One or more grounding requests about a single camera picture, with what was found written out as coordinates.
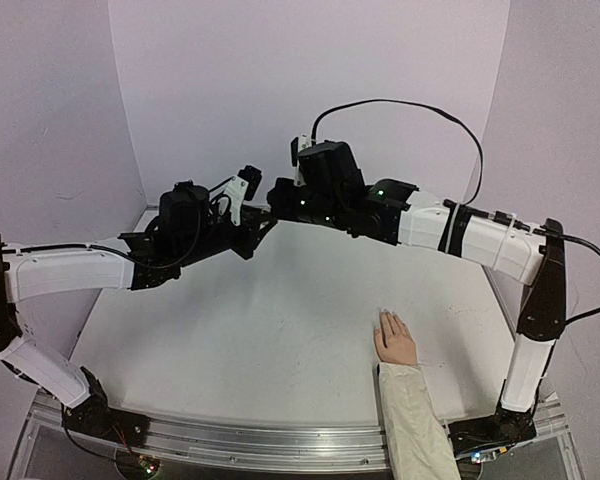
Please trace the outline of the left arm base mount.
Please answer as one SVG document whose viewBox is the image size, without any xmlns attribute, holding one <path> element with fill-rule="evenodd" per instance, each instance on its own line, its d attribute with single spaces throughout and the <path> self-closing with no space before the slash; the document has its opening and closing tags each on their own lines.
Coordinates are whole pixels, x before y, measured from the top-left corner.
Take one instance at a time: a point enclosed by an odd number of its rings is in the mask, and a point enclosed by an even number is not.
<svg viewBox="0 0 600 480">
<path fill-rule="evenodd" d="M 89 396 L 75 408 L 66 408 L 62 424 L 68 430 L 128 447 L 143 447 L 150 425 L 148 416 L 109 406 L 100 381 L 85 367 L 80 368 Z"/>
</svg>

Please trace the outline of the beige sleeved forearm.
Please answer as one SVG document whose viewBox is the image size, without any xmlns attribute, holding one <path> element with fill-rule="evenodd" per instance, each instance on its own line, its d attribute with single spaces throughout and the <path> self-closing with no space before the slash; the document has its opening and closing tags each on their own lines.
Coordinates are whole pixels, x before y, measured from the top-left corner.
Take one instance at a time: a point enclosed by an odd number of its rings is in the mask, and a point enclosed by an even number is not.
<svg viewBox="0 0 600 480">
<path fill-rule="evenodd" d="M 390 468 L 396 479 L 458 479 L 446 431 L 421 370 L 382 362 L 378 385 Z"/>
</svg>

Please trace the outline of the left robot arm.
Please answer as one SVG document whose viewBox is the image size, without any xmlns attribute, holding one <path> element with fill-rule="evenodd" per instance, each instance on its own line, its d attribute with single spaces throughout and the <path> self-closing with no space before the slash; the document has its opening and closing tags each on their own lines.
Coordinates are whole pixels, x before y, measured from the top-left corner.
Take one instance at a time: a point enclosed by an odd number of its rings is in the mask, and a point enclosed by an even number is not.
<svg viewBox="0 0 600 480">
<path fill-rule="evenodd" d="M 276 223 L 268 208 L 250 205 L 252 190 L 238 177 L 215 189 L 178 183 L 163 194 L 144 227 L 105 240 L 25 245 L 0 235 L 0 362 L 75 411 L 91 435 L 111 433 L 115 416 L 98 379 L 38 339 L 20 306 L 105 290 L 155 289 L 227 251 L 250 259 Z"/>
</svg>

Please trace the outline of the mannequin hand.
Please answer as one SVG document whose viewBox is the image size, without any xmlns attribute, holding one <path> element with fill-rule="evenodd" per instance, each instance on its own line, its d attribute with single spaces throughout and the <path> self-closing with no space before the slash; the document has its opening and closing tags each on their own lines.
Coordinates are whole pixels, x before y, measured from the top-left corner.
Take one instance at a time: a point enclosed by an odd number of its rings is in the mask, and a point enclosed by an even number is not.
<svg viewBox="0 0 600 480">
<path fill-rule="evenodd" d="M 416 367 L 416 343 L 400 317 L 388 310 L 379 313 L 380 326 L 374 330 L 378 359 L 383 363 Z"/>
</svg>

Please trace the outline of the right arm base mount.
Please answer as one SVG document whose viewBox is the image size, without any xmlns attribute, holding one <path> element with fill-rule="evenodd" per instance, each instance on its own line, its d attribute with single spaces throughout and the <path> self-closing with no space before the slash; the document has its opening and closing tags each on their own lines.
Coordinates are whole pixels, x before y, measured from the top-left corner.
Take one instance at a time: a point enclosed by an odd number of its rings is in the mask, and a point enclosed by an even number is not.
<svg viewBox="0 0 600 480">
<path fill-rule="evenodd" d="M 513 447 L 518 443 L 536 437 L 534 414 L 538 399 L 525 412 L 505 409 L 498 402 L 495 412 L 490 416 L 454 421 L 448 425 L 448 437 L 456 458 L 465 458 L 471 454 Z"/>
</svg>

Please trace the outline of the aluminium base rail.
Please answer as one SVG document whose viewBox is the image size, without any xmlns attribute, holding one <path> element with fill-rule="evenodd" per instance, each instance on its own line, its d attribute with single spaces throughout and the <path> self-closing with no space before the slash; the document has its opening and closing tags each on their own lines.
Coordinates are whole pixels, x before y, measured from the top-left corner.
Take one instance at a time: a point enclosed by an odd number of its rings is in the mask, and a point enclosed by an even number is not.
<svg viewBox="0 0 600 480">
<path fill-rule="evenodd" d="M 143 447 L 68 430 L 60 403 L 36 394 L 11 479 L 387 479 L 381 426 L 241 426 L 155 415 Z M 456 458 L 465 479 L 580 479 L 571 432 L 557 399 L 541 402 L 536 437 Z"/>
</svg>

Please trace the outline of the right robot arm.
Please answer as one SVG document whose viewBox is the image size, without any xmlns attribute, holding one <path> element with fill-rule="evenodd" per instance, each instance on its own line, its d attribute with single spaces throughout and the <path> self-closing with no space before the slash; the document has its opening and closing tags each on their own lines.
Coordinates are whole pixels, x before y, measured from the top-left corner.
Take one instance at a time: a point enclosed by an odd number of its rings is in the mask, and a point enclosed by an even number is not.
<svg viewBox="0 0 600 480">
<path fill-rule="evenodd" d="M 291 141 L 290 151 L 293 176 L 277 179 L 267 195 L 277 219 L 437 251 L 520 286 L 521 306 L 531 316 L 518 322 L 499 405 L 510 412 L 529 411 L 565 326 L 563 243 L 513 214 L 442 200 L 414 184 L 383 179 L 368 185 L 345 142 L 317 143 L 300 136 Z"/>
</svg>

